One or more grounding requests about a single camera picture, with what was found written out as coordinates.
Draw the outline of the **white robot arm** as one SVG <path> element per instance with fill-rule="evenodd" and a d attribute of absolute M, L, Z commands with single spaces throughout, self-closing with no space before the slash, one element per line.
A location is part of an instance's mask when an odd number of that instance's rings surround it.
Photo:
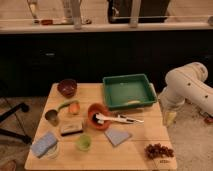
<path fill-rule="evenodd" d="M 213 88 L 205 84 L 207 77 L 208 70 L 200 62 L 186 64 L 166 74 L 166 86 L 158 96 L 165 126 L 174 121 L 185 100 L 197 105 L 202 113 L 213 118 Z"/>

